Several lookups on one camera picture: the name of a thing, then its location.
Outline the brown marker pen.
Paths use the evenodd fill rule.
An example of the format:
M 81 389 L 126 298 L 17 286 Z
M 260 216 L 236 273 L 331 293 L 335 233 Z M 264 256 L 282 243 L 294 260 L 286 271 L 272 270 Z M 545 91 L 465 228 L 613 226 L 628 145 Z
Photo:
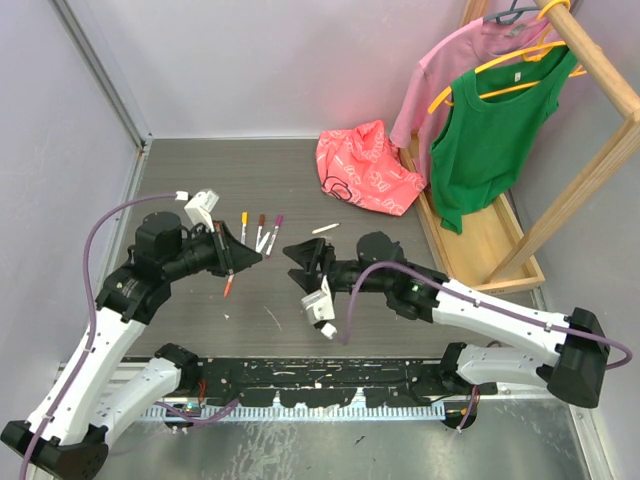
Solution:
M 259 225 L 257 227 L 256 240 L 255 240 L 255 251 L 256 252 L 259 252 L 261 236 L 262 236 L 262 230 L 263 230 L 263 222 L 259 223 Z

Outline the yellow marker pen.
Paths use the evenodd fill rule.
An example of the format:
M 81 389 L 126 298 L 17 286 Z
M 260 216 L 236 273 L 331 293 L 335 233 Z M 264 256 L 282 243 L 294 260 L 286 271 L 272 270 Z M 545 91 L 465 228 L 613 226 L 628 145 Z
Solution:
M 246 245 L 246 238 L 247 238 L 247 223 L 243 222 L 242 230 L 241 230 L 241 239 L 240 239 L 243 245 Z

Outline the white ballpoint pen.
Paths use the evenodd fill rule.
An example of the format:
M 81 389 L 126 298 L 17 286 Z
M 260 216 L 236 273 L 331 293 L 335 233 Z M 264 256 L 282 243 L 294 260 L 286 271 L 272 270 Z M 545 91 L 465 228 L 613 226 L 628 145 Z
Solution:
M 265 251 L 265 256 L 267 258 L 269 258 L 271 256 L 271 254 L 272 254 L 272 250 L 274 248 L 274 244 L 276 242 L 276 238 L 277 238 L 278 232 L 279 232 L 279 227 L 276 225 L 274 227 L 274 230 L 273 230 L 271 236 L 270 236 L 269 244 L 268 244 L 268 246 L 266 248 L 266 251 Z

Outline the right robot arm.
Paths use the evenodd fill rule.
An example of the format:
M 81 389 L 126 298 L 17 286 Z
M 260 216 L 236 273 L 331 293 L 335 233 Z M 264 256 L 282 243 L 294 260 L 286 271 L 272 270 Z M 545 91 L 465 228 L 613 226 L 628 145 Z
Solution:
M 597 317 L 577 308 L 571 314 L 523 307 L 422 267 L 405 258 L 401 245 L 381 231 L 359 239 L 356 258 L 339 260 L 324 238 L 286 246 L 296 263 L 289 276 L 305 292 L 301 300 L 311 326 L 329 340 L 346 342 L 334 324 L 336 294 L 381 293 L 397 316 L 474 331 L 500 342 L 491 349 L 465 342 L 447 346 L 438 379 L 452 394 L 468 394 L 489 383 L 542 387 L 582 408 L 598 406 L 610 346 Z

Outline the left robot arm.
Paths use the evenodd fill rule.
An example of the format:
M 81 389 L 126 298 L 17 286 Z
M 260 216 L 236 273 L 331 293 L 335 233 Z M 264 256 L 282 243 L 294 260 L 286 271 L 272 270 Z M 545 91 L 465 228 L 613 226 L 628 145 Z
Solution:
M 92 479 L 117 438 L 170 393 L 188 396 L 202 384 L 196 354 L 168 343 L 119 391 L 105 389 L 131 345 L 170 298 L 172 283 L 202 271 L 226 277 L 262 256 L 222 221 L 187 229 L 178 215 L 147 215 L 127 261 L 94 296 L 94 317 L 62 374 L 25 420 L 7 423 L 2 442 L 56 479 Z

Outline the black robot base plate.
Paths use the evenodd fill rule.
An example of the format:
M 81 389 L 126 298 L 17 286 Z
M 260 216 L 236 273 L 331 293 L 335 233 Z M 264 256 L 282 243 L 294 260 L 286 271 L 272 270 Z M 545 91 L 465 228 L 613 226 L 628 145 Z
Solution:
M 357 393 L 365 406 L 426 407 L 472 387 L 418 358 L 212 358 L 200 359 L 162 398 L 193 397 L 207 406 L 238 400 L 244 407 L 346 407 Z

